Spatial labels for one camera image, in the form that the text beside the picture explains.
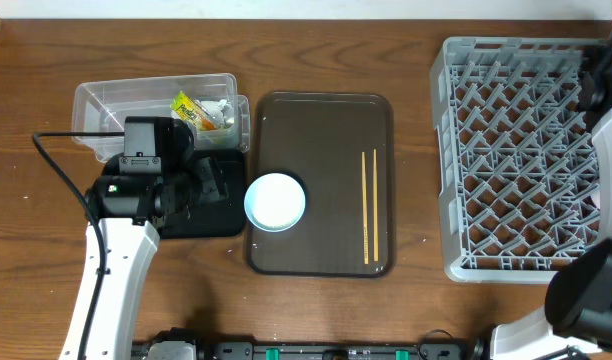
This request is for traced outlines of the light blue rice bowl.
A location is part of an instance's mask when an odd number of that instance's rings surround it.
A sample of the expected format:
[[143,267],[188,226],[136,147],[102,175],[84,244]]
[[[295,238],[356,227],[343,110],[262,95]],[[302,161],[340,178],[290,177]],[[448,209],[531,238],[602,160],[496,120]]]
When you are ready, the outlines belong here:
[[265,174],[248,187],[244,211],[259,230],[282,232],[296,225],[306,208],[302,185],[283,173]]

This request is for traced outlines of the yellow snack wrapper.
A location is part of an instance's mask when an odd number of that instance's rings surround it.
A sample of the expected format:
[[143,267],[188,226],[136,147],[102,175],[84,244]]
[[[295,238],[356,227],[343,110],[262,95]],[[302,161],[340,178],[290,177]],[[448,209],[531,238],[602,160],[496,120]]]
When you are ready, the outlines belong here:
[[197,131],[213,131],[223,126],[223,118],[211,112],[199,101],[192,100],[180,91],[170,108],[181,120],[193,125]]

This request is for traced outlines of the wooden chopstick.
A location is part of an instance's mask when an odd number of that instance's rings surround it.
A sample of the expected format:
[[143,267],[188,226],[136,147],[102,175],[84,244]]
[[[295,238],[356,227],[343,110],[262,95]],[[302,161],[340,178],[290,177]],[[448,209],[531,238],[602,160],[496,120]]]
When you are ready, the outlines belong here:
[[379,218],[378,218],[378,167],[377,149],[373,149],[372,165],[372,195],[373,195],[373,261],[379,261]]
[[361,186],[362,186],[362,226],[363,226],[363,261],[369,264],[368,245],[368,214],[367,214],[367,183],[366,183],[366,154],[361,153]]

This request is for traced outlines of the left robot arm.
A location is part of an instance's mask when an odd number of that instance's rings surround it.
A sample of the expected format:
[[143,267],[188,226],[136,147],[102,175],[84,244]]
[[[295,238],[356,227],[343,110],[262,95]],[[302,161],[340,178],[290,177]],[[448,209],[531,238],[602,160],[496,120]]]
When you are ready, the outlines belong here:
[[163,175],[124,174],[113,156],[88,189],[94,219],[63,359],[128,359],[143,286],[161,241],[230,237],[244,225],[244,156],[197,151]]

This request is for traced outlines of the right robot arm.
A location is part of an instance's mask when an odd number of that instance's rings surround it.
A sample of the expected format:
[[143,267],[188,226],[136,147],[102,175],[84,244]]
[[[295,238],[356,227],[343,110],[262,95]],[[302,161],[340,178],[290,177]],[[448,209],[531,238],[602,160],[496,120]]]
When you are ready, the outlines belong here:
[[600,170],[598,244],[558,271],[543,307],[495,327],[476,359],[587,359],[612,353],[612,40],[586,52],[579,108]]

